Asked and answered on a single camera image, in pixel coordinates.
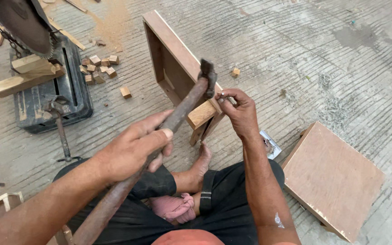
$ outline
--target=rusty hammer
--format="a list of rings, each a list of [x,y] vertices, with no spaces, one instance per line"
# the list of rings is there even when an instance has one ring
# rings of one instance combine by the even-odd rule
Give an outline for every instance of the rusty hammer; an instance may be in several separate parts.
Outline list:
[[[214,86],[216,85],[217,74],[214,71],[214,64],[206,59],[201,59],[201,71],[199,72],[198,81],[193,86],[189,94],[170,114],[158,129],[170,129],[174,133],[178,130],[184,119],[193,110],[199,99],[212,98],[214,96]],[[143,167],[128,179],[115,184],[104,198],[97,204],[87,219],[82,223],[73,236],[75,245],[92,245],[106,227],[112,216],[119,209],[128,193],[135,183],[139,181],[140,176],[162,151],[158,149],[150,154],[143,164]]]

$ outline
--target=saw base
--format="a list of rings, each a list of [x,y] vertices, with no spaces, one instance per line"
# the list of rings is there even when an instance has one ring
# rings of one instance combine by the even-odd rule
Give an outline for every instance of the saw base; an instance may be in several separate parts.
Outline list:
[[[62,95],[68,100],[70,113],[62,115],[63,125],[69,125],[93,115],[93,104],[84,76],[79,72],[80,54],[66,36],[58,35],[60,42],[54,53],[66,74],[14,94],[14,107],[18,127],[29,133],[42,133],[57,128],[52,115],[43,110],[46,96]],[[10,50],[10,61],[16,54]]]

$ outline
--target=hammer head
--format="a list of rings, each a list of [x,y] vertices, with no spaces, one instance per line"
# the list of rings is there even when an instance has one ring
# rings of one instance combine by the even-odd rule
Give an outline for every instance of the hammer head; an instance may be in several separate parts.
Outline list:
[[[204,98],[210,99],[214,96],[214,86],[217,81],[217,73],[214,71],[214,64],[202,58],[200,60],[200,72],[198,78],[206,78],[208,80],[208,88],[204,94]]]

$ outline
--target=chain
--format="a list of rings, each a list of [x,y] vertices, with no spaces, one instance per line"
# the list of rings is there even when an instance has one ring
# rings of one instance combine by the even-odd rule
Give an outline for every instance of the chain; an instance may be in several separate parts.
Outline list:
[[[22,58],[22,54],[19,52],[19,50],[17,49],[18,47],[25,49],[22,45],[20,45],[12,36],[10,36],[7,32],[3,31],[3,29],[0,28],[0,32],[1,35],[3,36],[3,38],[7,39],[8,42],[10,42],[10,47],[12,47],[14,49],[14,51],[16,52],[16,57],[18,59]]]

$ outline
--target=nail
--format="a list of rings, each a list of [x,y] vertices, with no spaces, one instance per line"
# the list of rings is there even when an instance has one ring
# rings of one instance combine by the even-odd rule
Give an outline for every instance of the nail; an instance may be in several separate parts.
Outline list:
[[[170,129],[162,129],[163,133],[166,135],[168,140],[171,140],[173,137],[173,132]]]

